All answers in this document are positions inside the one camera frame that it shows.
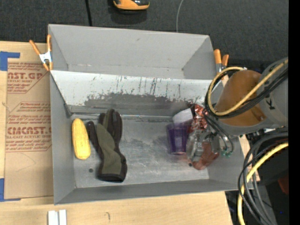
yellow corn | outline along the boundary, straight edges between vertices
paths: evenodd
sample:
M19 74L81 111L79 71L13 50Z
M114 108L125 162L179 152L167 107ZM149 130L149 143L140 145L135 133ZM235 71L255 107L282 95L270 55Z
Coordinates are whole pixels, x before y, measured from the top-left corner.
M86 127L79 118L76 118L72 124L72 141L75 156L78 159L87 159L90 156L90 142Z

white cord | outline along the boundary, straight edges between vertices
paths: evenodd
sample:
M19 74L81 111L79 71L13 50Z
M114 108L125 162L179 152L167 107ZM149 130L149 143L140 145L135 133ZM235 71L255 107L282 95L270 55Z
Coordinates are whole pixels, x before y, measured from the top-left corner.
M181 5L182 5L183 1L184 0L181 0L179 8L178 8L178 11L177 11L177 16L176 16L176 32L178 32L178 15L179 15L179 11L180 11L180 8L181 8Z

blue tape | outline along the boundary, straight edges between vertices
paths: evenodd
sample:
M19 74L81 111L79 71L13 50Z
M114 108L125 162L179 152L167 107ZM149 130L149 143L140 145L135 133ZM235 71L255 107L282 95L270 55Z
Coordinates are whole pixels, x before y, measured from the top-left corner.
M4 199L4 178L0 178L0 202L18 201L20 199Z
M8 58L20 58L20 53L0 51L0 71L8 70Z

green glove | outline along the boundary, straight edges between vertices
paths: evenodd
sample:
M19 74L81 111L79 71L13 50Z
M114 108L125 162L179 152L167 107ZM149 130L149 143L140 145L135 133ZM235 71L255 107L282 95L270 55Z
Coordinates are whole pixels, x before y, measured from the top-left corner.
M101 158L97 176L100 180L122 182L127 173L126 158L121 154L119 143L122 136L122 119L118 112L110 109L100 114L97 128L92 121L87 130Z

plastic cup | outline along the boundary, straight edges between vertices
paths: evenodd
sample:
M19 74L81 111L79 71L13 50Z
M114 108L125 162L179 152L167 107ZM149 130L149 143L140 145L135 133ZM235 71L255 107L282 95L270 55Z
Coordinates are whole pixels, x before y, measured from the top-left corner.
M171 154L186 153L188 127L189 125L185 123L171 123L167 126Z

